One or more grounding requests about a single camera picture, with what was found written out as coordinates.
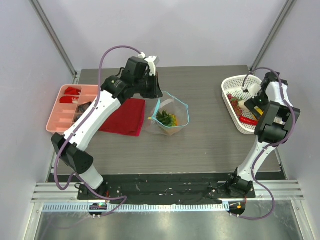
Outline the clear zip top bag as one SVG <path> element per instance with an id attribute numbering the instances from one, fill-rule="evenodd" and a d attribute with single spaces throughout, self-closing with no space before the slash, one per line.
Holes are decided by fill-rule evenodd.
<path id="1" fill-rule="evenodd" d="M 150 105 L 142 129 L 158 135 L 172 136 L 190 122 L 189 106 L 167 91 Z"/>

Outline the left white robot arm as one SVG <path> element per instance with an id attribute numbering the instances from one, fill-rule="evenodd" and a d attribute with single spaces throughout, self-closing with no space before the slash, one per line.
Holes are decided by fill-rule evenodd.
<path id="1" fill-rule="evenodd" d="M 97 200 L 106 195 L 107 188 L 93 165 L 94 158 L 86 149 L 103 123 L 135 94 L 145 99 L 163 96 L 156 71 L 158 62 L 157 56 L 129 58 L 117 75 L 104 81 L 98 96 L 80 119 L 63 134 L 55 133 L 51 138 L 57 158 L 80 176 L 89 186 L 89 194 Z"/>

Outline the toy pineapple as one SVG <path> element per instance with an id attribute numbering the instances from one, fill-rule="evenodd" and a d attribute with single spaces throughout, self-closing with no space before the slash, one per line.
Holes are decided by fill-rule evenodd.
<path id="1" fill-rule="evenodd" d="M 156 120 L 168 135 L 178 131 L 178 119 L 173 113 L 168 113 L 166 110 L 159 111 L 156 114 Z"/>

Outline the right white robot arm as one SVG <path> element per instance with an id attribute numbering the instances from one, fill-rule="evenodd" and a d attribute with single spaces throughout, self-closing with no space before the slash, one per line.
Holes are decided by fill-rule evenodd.
<path id="1" fill-rule="evenodd" d="M 301 114 L 289 100 L 288 82 L 272 69 L 267 70 L 258 84 L 248 86 L 243 82 L 241 90 L 249 96 L 244 105 L 257 118 L 257 125 L 252 149 L 224 187 L 233 198 L 245 197 L 253 190 L 261 165 L 270 153 L 289 139 Z"/>

